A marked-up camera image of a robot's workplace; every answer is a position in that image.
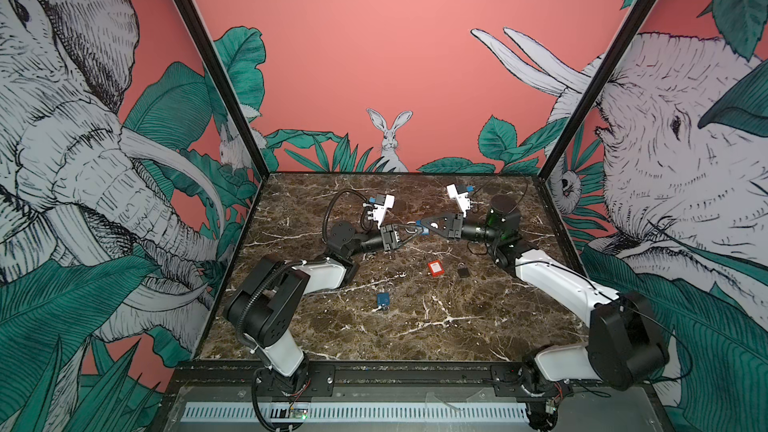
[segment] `marble tabletop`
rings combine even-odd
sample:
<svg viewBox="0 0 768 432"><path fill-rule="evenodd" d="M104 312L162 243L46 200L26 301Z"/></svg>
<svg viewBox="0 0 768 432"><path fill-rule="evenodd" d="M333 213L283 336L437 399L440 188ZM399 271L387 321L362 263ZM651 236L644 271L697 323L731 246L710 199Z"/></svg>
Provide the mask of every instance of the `marble tabletop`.
<svg viewBox="0 0 768 432"><path fill-rule="evenodd" d="M233 291L268 253L285 260L313 258L324 250L320 229L337 190L354 188L366 196L396 197L386 223L415 221L458 212L446 186L483 186L474 199L485 209L492 196L518 198L527 240L563 262L552 225L531 178L494 176L273 174L247 231L245 245L199 359L255 359L238 344L234 327L221 317ZM360 200L341 197L331 217L357 224ZM587 329L555 300L496 268L487 255L473 255L465 241L423 236L394 252L355 256L360 270L346 288L308 294L291 322L293 337L310 359L333 360L521 360L547 344L586 340ZM481 252L481 245L474 245ZM446 270L434 278L428 262ZM465 264L471 276L460 278ZM376 294L389 292L388 310Z"/></svg>

